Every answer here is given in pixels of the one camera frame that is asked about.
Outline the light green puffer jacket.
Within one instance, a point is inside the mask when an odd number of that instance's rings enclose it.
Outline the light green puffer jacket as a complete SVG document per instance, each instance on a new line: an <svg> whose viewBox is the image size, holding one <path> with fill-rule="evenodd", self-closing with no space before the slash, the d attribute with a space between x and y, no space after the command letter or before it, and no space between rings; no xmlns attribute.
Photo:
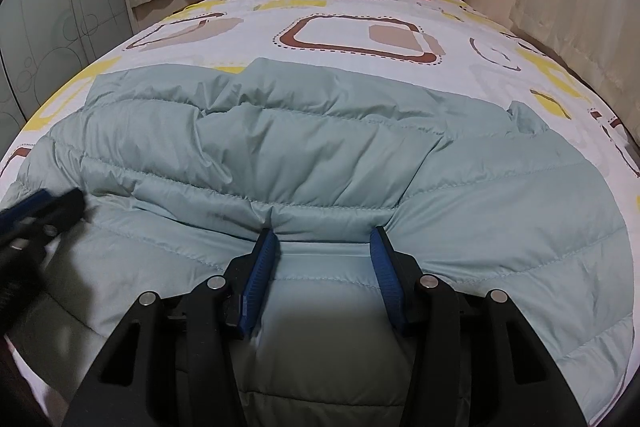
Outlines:
<svg viewBox="0 0 640 427"><path fill-rule="evenodd" d="M89 207L12 341L70 398L137 296L190 291L270 228L279 263L233 353L250 425L393 426L412 354L369 257L383 227L458 291L506 291L594 421L634 344L627 211L612 189L627 176L593 121L564 121L530 91L489 103L264 58L239 74L112 72L4 196L78 187Z"/></svg>

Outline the frosted glass wardrobe door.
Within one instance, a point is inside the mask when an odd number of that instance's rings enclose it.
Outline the frosted glass wardrobe door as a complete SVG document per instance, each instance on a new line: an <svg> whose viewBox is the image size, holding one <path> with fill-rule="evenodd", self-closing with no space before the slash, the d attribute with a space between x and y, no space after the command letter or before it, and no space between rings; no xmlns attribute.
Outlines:
<svg viewBox="0 0 640 427"><path fill-rule="evenodd" d="M2 0L1 146L58 88L131 34L125 0Z"/></svg>

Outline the patterned white bed sheet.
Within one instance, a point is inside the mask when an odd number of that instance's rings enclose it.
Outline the patterned white bed sheet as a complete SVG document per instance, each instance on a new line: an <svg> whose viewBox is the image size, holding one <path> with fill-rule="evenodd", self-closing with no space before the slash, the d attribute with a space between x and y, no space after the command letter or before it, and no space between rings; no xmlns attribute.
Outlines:
<svg viewBox="0 0 640 427"><path fill-rule="evenodd" d="M639 168L613 113L561 65L461 0L207 0L116 44L41 105L2 161L2 205L18 170L55 124L84 106L96 78L184 65L239 74L253 62L327 67L489 103L525 91L564 121L588 117L628 169L613 195L627 211L634 262L634 344L620 397L639 364Z"/></svg>

